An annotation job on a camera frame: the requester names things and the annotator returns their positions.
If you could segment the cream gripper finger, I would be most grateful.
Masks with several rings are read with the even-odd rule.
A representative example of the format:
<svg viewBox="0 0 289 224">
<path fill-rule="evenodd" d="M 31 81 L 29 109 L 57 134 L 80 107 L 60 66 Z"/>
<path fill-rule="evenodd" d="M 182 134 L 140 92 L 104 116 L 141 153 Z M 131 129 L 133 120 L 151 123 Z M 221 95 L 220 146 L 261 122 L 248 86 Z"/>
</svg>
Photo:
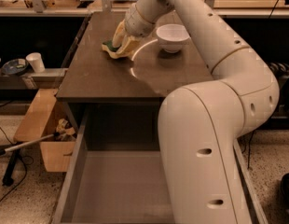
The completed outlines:
<svg viewBox="0 0 289 224">
<path fill-rule="evenodd" d="M 114 48 L 119 48 L 121 46 L 124 36 L 125 36 L 125 22 L 121 21 L 117 26 L 112 39 L 112 45 Z"/>
<path fill-rule="evenodd" d="M 133 52 L 139 46 L 140 41 L 141 41 L 140 37 L 136 37 L 133 35 L 125 35 L 123 37 L 121 47 L 124 50 Z"/>
</svg>

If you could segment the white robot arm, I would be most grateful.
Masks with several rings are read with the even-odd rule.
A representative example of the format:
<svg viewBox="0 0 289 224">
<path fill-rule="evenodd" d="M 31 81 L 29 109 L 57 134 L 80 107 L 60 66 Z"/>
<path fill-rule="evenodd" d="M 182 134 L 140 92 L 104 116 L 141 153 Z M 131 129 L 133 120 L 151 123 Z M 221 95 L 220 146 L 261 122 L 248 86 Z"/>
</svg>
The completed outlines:
<svg viewBox="0 0 289 224">
<path fill-rule="evenodd" d="M 120 56 L 174 10 L 212 75 L 171 92 L 158 139 L 176 224 L 253 224 L 234 145 L 273 113 L 278 82 L 257 53 L 201 0 L 138 0 L 117 28 Z"/>
</svg>

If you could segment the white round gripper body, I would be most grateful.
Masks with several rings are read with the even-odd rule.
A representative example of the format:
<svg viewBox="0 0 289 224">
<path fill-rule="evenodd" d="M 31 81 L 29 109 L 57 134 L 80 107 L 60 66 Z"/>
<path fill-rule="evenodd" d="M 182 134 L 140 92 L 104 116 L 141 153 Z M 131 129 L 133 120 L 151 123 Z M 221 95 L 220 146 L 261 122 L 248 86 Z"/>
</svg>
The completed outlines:
<svg viewBox="0 0 289 224">
<path fill-rule="evenodd" d="M 149 5 L 132 4 L 125 15 L 125 30 L 128 35 L 147 37 L 155 27 L 152 7 Z"/>
</svg>

